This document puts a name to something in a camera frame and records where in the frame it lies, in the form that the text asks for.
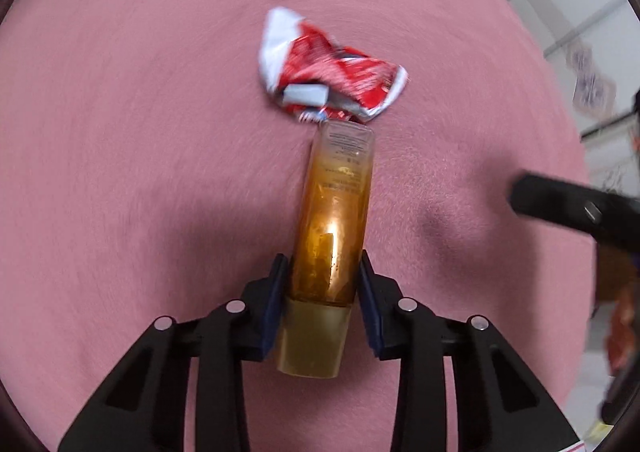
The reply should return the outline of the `crumpled red white wrapper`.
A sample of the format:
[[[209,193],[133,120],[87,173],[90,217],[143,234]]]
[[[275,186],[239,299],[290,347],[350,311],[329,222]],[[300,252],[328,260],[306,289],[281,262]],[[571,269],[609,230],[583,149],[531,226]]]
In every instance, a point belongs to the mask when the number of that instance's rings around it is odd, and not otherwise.
[[[306,123],[367,124],[393,105],[408,82],[400,64],[342,45],[285,7],[266,16],[258,70],[271,100]]]

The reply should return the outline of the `pink bed sheet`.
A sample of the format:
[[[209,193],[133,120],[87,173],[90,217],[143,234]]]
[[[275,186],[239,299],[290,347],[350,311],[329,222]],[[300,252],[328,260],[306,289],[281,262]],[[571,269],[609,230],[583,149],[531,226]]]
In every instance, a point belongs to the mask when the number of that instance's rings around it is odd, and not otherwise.
[[[366,249],[439,315],[483,313],[557,402],[592,245],[517,217],[522,169],[584,150],[506,0],[18,0],[1,27],[1,380],[55,449],[158,316],[189,320],[292,249],[314,127],[258,75],[270,8],[404,66],[373,122]]]

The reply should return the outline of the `white wardrobe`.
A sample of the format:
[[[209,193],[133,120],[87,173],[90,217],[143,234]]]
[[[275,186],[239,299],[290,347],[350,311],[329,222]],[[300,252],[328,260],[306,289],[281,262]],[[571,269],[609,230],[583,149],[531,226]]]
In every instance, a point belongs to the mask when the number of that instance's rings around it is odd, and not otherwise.
[[[639,19],[628,0],[507,0],[559,81],[593,186],[639,193]]]

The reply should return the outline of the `amber tube with gold cap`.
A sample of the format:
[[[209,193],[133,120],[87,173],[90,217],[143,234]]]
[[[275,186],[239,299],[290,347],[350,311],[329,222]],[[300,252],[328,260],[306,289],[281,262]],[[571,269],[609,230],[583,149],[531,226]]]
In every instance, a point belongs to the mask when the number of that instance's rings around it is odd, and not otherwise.
[[[288,276],[277,368],[340,371],[366,232],[375,137],[352,122],[320,125],[311,146]]]

